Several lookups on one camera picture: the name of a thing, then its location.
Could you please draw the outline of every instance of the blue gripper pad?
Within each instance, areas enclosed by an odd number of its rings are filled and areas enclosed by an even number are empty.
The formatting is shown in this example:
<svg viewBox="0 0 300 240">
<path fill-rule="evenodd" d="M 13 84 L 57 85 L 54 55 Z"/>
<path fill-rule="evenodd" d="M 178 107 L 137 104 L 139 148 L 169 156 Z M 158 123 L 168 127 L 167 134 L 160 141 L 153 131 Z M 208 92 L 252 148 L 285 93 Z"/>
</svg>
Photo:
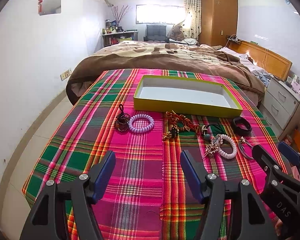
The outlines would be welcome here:
<svg viewBox="0 0 300 240">
<path fill-rule="evenodd" d="M 204 203 L 204 196 L 202 194 L 202 180 L 205 182 L 205 175 L 207 174 L 205 168 L 201 163 L 196 163 L 188 151 L 182 151 L 180 154 L 180 164 L 183 174 L 186 177 L 193 197 L 201 204 Z"/>
<path fill-rule="evenodd" d="M 278 144 L 278 150 L 292 165 L 300 166 L 300 155 L 291 146 L 282 141 Z"/>
<path fill-rule="evenodd" d="M 115 154 L 113 151 L 108 151 L 101 162 L 96 165 L 100 169 L 97 178 L 94 182 L 94 194 L 92 198 L 95 201 L 102 199 L 108 186 L 110 177 L 115 166 Z"/>
</svg>

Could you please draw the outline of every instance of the lavender spiral hair tie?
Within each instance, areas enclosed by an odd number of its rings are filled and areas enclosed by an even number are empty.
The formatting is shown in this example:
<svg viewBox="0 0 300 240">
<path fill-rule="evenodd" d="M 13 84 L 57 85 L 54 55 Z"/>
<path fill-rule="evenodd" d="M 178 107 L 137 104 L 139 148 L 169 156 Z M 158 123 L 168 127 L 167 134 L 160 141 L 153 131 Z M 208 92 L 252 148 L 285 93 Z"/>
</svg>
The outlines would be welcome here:
<svg viewBox="0 0 300 240">
<path fill-rule="evenodd" d="M 150 124 L 144 128 L 134 128 L 132 123 L 135 121 L 135 120 L 138 120 L 138 119 L 147 119 Z M 133 117 L 131 117 L 129 123 L 128 123 L 128 126 L 129 126 L 129 129 L 131 132 L 134 132 L 134 133 L 144 133 L 144 132 L 147 132 L 149 130 L 151 130 L 153 127 L 154 127 L 154 120 L 151 116 L 147 115 L 147 114 L 136 114 L 134 115 Z"/>
</svg>

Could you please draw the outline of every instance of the brown blanket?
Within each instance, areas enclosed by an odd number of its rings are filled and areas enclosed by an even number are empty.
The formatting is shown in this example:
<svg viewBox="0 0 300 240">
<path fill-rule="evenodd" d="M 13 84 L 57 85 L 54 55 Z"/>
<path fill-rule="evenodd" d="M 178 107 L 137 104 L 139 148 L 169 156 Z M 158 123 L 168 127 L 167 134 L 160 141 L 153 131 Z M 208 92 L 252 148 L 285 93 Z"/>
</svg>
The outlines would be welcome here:
<svg viewBox="0 0 300 240">
<path fill-rule="evenodd" d="M 240 64 L 237 57 L 210 46 L 123 41 L 103 48 L 79 63 L 66 87 L 70 102 L 75 104 L 103 71 L 126 68 L 179 70 L 221 76 L 232 80 L 242 90 L 258 95 L 259 99 L 265 90 L 263 83 Z"/>
</svg>

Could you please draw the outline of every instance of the window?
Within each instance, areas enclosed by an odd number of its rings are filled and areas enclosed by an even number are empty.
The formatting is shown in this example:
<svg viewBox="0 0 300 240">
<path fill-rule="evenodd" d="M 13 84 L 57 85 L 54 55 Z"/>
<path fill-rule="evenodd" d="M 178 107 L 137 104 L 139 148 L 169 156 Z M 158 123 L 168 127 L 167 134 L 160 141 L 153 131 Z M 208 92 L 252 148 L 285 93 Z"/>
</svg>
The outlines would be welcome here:
<svg viewBox="0 0 300 240">
<path fill-rule="evenodd" d="M 178 24 L 185 19 L 185 9 L 173 5 L 137 5 L 136 24 L 163 23 Z"/>
</svg>

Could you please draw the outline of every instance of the white bedsheet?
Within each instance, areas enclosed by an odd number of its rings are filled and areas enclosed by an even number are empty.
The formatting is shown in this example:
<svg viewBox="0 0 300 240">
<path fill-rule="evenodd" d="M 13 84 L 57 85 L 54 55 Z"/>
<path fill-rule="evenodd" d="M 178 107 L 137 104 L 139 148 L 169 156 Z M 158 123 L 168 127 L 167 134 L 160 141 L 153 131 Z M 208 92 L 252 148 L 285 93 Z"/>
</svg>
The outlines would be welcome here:
<svg viewBox="0 0 300 240">
<path fill-rule="evenodd" d="M 233 55 L 235 57 L 238 57 L 240 59 L 240 63 L 242 65 L 245 65 L 252 74 L 255 74 L 257 76 L 259 76 L 260 74 L 262 75 L 269 75 L 269 73 L 261 68 L 261 67 L 258 67 L 256 65 L 253 65 L 253 63 L 250 62 L 250 60 L 248 60 L 248 55 L 247 54 L 240 54 L 240 53 L 237 53 L 231 49 L 228 49 L 227 47 L 223 47 L 222 49 L 220 49 L 221 51 L 225 52 L 225 53 L 228 53 L 230 55 Z"/>
<path fill-rule="evenodd" d="M 195 39 L 192 39 L 192 38 L 186 38 L 183 41 L 175 41 L 173 39 L 169 39 L 169 40 L 172 42 L 175 42 L 175 43 L 183 43 L 183 44 L 188 44 L 188 45 L 197 45 L 197 43 L 198 43 Z"/>
</svg>

